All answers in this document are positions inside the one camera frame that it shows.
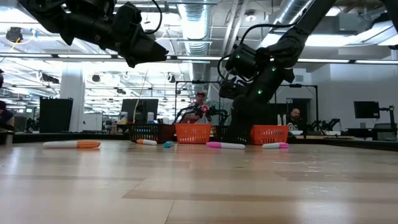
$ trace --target orange marker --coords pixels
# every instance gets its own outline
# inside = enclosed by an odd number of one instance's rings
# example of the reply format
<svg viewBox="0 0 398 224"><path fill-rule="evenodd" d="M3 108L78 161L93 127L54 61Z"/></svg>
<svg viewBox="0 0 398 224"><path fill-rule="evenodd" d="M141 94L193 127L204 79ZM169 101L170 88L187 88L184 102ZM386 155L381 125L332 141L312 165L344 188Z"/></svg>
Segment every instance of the orange marker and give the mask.
<svg viewBox="0 0 398 224"><path fill-rule="evenodd" d="M101 145L98 141L59 141L45 142L43 147L46 148L75 148L75 149L92 149Z"/></svg>
<svg viewBox="0 0 398 224"><path fill-rule="evenodd" d="M138 144L148 144L148 145L152 145L152 146L156 146L157 145L157 141L146 140L146 139L138 139L137 143Z"/></svg>

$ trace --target pink marker cap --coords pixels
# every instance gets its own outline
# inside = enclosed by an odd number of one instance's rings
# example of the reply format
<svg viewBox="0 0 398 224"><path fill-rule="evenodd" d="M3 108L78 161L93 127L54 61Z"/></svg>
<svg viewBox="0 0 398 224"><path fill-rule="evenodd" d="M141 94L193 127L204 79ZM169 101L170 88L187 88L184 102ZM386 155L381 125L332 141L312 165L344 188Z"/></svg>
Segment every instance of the pink marker cap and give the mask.
<svg viewBox="0 0 398 224"><path fill-rule="evenodd" d="M206 145L208 147L221 148L221 142L208 142Z"/></svg>
<svg viewBox="0 0 398 224"><path fill-rule="evenodd" d="M289 148L289 144L287 143L279 143L279 149L287 149Z"/></svg>

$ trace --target orange basket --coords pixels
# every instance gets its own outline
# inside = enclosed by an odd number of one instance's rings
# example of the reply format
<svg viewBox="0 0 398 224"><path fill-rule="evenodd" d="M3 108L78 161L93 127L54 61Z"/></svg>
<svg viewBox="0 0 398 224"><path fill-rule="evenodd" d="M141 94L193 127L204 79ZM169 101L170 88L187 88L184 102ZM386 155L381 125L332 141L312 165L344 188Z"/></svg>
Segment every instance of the orange basket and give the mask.
<svg viewBox="0 0 398 224"><path fill-rule="evenodd" d="M210 140L211 124L175 124L180 144L206 144Z"/></svg>
<svg viewBox="0 0 398 224"><path fill-rule="evenodd" d="M288 133L288 126L254 125L251 130L251 144L286 142Z"/></svg>

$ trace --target marker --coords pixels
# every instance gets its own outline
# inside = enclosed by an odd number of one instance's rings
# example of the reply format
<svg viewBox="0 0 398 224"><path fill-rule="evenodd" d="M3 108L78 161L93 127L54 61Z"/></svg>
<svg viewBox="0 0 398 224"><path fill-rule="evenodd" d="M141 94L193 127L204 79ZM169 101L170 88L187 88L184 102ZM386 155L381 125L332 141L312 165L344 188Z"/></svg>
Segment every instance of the marker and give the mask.
<svg viewBox="0 0 398 224"><path fill-rule="evenodd" d="M244 149L244 144L233 144L233 143L225 143L225 142L208 142L206 143L208 147L212 148L222 148L222 149Z"/></svg>
<svg viewBox="0 0 398 224"><path fill-rule="evenodd" d="M148 145L151 145L151 146L156 146L157 145L157 141L146 140L146 139L138 139L137 143L138 144L148 144Z"/></svg>
<svg viewBox="0 0 398 224"><path fill-rule="evenodd" d="M75 149L92 149L101 145L98 141L57 141L45 142L43 147L46 148L75 148Z"/></svg>
<svg viewBox="0 0 398 224"><path fill-rule="evenodd" d="M289 144L287 143L270 143L270 144L263 144L263 149L287 149L289 148Z"/></svg>
<svg viewBox="0 0 398 224"><path fill-rule="evenodd" d="M167 141L163 144L163 147L172 147L174 143L172 141Z"/></svg>

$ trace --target metal frame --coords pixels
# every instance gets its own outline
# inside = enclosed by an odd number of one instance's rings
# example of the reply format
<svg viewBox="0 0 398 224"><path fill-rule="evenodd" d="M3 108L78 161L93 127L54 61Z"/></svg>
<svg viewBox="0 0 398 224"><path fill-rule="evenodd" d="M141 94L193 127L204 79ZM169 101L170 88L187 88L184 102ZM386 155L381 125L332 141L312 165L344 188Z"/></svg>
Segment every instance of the metal frame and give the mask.
<svg viewBox="0 0 398 224"><path fill-rule="evenodd" d="M315 113L317 116L317 121L319 121L319 108L318 108L318 86L317 85L297 85L297 84L291 84L291 85L280 85L280 86L287 86L289 88L302 88L302 87L313 87L315 89ZM277 95L276 91L274 93L275 95L275 104L277 104Z"/></svg>
<svg viewBox="0 0 398 224"><path fill-rule="evenodd" d="M179 83L192 83L192 84L209 84L209 83L217 83L218 85L220 85L219 82L217 81L175 81L175 98L174 98L174 117L176 117L177 115L177 85ZM221 97L218 95L218 109L221 109Z"/></svg>

